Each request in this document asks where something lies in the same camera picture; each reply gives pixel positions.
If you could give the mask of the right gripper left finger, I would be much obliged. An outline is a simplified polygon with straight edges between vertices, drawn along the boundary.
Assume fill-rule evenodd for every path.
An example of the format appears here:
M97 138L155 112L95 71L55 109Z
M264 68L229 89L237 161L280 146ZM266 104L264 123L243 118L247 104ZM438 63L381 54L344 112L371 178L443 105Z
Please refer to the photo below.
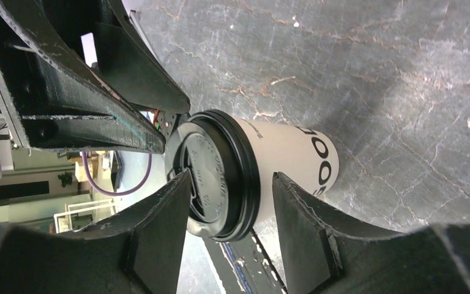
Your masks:
M175 293L188 218L191 175L82 230L91 293Z

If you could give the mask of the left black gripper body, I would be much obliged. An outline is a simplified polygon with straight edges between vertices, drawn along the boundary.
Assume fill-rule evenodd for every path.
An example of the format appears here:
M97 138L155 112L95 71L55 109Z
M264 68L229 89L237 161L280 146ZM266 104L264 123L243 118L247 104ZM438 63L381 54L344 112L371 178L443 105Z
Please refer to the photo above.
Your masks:
M21 146L47 151L97 147L97 93L26 43L0 16L0 106Z

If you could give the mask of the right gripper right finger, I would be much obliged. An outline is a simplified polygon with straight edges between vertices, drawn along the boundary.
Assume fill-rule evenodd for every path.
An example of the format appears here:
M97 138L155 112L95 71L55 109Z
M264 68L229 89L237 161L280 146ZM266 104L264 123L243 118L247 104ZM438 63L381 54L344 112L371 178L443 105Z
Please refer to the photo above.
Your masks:
M290 293L428 293L420 235L363 222L318 200L283 173L272 180Z

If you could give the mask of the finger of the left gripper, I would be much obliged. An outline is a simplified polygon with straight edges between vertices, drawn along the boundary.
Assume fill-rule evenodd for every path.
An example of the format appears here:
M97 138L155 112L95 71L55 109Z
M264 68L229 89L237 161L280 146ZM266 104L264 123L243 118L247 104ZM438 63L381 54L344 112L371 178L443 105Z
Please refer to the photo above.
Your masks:
M97 147L82 151L129 150L160 154L165 137L99 74L93 31L97 1L0 1L0 16L55 66L76 75L97 93Z
M127 102L173 113L190 99L164 70L130 22L122 1L97 1L93 31L100 76Z

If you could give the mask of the white paper coffee cup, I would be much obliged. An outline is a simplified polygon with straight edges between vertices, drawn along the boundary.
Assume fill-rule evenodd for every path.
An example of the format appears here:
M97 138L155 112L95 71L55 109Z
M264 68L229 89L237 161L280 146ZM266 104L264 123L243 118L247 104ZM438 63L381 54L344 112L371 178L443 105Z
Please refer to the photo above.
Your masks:
M320 198L336 182L340 162L335 145L321 132L286 124L236 118L246 134L259 171L261 196L255 223L275 216L272 178L282 172Z

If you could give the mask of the black plastic cup lid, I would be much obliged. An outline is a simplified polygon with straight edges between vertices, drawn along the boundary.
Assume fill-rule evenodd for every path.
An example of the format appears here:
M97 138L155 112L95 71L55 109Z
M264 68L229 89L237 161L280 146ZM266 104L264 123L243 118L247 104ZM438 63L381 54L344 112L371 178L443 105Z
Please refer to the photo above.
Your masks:
M206 110L191 116L167 139L167 179L190 171L187 230L218 242L239 241L258 216L258 164L242 127L227 113Z

